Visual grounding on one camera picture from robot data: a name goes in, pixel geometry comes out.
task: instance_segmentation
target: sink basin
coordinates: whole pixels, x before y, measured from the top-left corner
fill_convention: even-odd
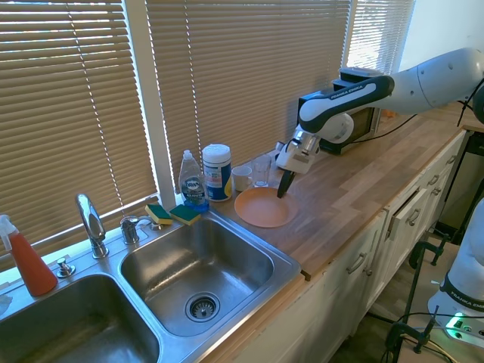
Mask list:
[[[0,321],[0,361],[156,362],[160,344],[117,283],[91,275]]]
[[[240,310],[274,270],[266,253],[212,219],[168,233],[121,265],[160,323],[182,337],[201,334]]]

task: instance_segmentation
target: canister lid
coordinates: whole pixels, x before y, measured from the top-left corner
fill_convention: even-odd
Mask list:
[[[230,147],[224,144],[210,144],[202,150],[203,161],[213,164],[230,160]]]

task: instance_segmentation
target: wipes container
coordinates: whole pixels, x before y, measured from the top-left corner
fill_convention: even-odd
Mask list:
[[[210,144],[202,150],[202,159],[209,199],[214,202],[229,199],[232,196],[230,147]]]

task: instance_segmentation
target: stainless steel sink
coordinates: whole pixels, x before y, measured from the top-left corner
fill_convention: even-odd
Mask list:
[[[0,361],[156,362],[160,345],[116,282],[94,275],[0,323]]]
[[[107,257],[69,261],[76,273],[46,296],[9,287],[0,362],[200,361],[300,272],[212,211],[192,226],[140,223],[138,235],[126,246],[112,232]]]
[[[179,228],[128,255],[121,273],[166,329],[203,333],[274,273],[271,259],[212,219]]]

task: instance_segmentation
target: green scrub pad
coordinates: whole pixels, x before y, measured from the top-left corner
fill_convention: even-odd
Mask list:
[[[179,220],[181,223],[191,225],[200,219],[200,214],[195,212],[191,208],[184,205],[179,205],[169,211],[174,219]]]
[[[144,210],[157,225],[171,225],[173,223],[172,217],[158,204],[147,204]]]

